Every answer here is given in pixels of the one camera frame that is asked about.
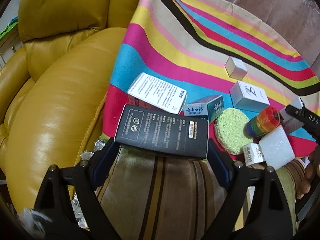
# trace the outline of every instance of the leather couch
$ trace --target leather couch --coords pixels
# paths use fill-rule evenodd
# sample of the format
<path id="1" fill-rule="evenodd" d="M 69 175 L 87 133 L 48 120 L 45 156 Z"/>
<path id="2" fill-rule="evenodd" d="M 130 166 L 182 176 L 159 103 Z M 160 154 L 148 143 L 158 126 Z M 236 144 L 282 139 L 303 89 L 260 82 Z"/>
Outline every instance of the leather couch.
<path id="1" fill-rule="evenodd" d="M 92 150 L 138 1 L 20 1 L 24 46 L 0 71 L 0 168 L 17 212 L 33 207 L 49 165 Z"/>

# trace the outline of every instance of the rectangular outline on box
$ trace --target rectangular outline on box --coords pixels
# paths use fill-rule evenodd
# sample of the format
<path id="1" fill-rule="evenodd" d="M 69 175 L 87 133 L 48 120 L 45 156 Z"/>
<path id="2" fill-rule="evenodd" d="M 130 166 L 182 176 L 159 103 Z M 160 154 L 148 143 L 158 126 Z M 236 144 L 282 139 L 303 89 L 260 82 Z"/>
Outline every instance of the rectangular outline on box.
<path id="1" fill-rule="evenodd" d="M 142 113 L 143 113 L 143 115 L 142 115 L 141 121 L 143 120 L 143 117 L 144 117 L 144 111 L 139 111 L 139 110 L 135 110 L 135 109 L 130 108 L 130 109 L 129 109 L 129 114 L 130 114 L 130 111 L 131 111 L 131 110 L 136 111 L 136 112 L 142 112 Z M 129 138 L 123 137 L 124 130 L 123 130 L 123 132 L 122 132 L 121 138 L 124 138 L 124 139 L 127 139 L 127 140 L 132 140 L 132 141 L 135 141 L 135 142 L 136 142 L 136 141 L 138 141 L 138 138 L 139 138 L 140 129 L 141 129 L 141 126 L 139 127 L 138 137 L 137 137 L 137 139 L 136 139 L 136 140 L 132 140 L 132 139 L 129 139 Z"/>

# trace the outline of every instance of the cardboard box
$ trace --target cardboard box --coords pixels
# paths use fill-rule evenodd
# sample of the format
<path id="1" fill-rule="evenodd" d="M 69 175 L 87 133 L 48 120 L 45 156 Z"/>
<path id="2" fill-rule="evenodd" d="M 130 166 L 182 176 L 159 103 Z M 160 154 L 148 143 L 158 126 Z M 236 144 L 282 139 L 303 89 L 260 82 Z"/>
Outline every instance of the cardboard box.
<path id="1" fill-rule="evenodd" d="M 214 95 L 184 105 L 183 113 L 185 116 L 196 116 L 197 118 L 206 119 L 211 123 L 222 113 L 223 109 L 222 95 Z"/>
<path id="2" fill-rule="evenodd" d="M 290 103 L 290 105 L 294 106 L 297 109 L 303 108 L 304 104 L 300 97 L 297 97 L 294 101 Z M 295 119 L 291 115 L 285 112 L 285 108 L 281 109 L 280 114 L 283 117 L 282 126 L 286 134 L 290 134 L 295 130 L 299 129 L 300 127 L 304 126 L 303 122 Z"/>
<path id="3" fill-rule="evenodd" d="M 235 57 L 229 57 L 227 63 L 224 66 L 228 72 L 229 77 L 238 80 L 242 80 L 248 72 L 243 61 Z"/>
<path id="4" fill-rule="evenodd" d="M 259 113 L 270 105 L 264 89 L 243 81 L 234 84 L 230 95 L 234 108 Z"/>
<path id="5" fill-rule="evenodd" d="M 196 159 L 207 157 L 207 120 L 125 105 L 115 141 L 121 144 Z"/>
<path id="6" fill-rule="evenodd" d="M 187 91 L 159 78 L 141 73 L 128 89 L 130 105 L 179 114 Z"/>
<path id="7" fill-rule="evenodd" d="M 243 147 L 245 165 L 249 166 L 265 161 L 260 145 L 257 143 L 249 143 Z"/>

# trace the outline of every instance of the silver bolt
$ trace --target silver bolt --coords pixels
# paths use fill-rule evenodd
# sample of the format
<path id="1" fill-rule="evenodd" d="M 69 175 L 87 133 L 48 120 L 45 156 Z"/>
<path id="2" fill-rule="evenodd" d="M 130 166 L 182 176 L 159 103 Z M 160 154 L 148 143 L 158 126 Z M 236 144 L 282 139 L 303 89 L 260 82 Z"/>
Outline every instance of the silver bolt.
<path id="1" fill-rule="evenodd" d="M 241 161 L 236 161 L 235 166 L 241 168 L 243 166 L 243 163 Z"/>
<path id="2" fill-rule="evenodd" d="M 52 164 L 52 165 L 49 167 L 49 170 L 50 170 L 50 171 L 54 171 L 56 168 L 58 168 L 58 166 L 55 165 L 55 164 Z"/>
<path id="3" fill-rule="evenodd" d="M 80 164 L 81 167 L 85 167 L 85 166 L 88 165 L 88 163 L 89 163 L 89 162 L 88 162 L 87 160 L 82 160 L 82 161 L 80 161 L 79 164 Z"/>
<path id="4" fill-rule="evenodd" d="M 274 169 L 273 167 L 271 167 L 271 166 L 267 166 L 266 169 L 267 169 L 267 171 L 270 172 L 270 173 L 272 173 L 272 172 L 275 171 L 275 169 Z"/>

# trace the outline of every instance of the green sponge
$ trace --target green sponge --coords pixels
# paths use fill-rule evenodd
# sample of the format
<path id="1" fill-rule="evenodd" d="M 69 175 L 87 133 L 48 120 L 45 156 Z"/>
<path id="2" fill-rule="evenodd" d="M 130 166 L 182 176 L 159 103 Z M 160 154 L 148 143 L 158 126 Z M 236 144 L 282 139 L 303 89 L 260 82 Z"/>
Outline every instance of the green sponge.
<path id="1" fill-rule="evenodd" d="M 240 110 L 227 108 L 217 118 L 214 131 L 221 146 L 230 154 L 239 155 L 242 147 L 252 143 L 253 138 L 245 134 L 249 118 Z"/>

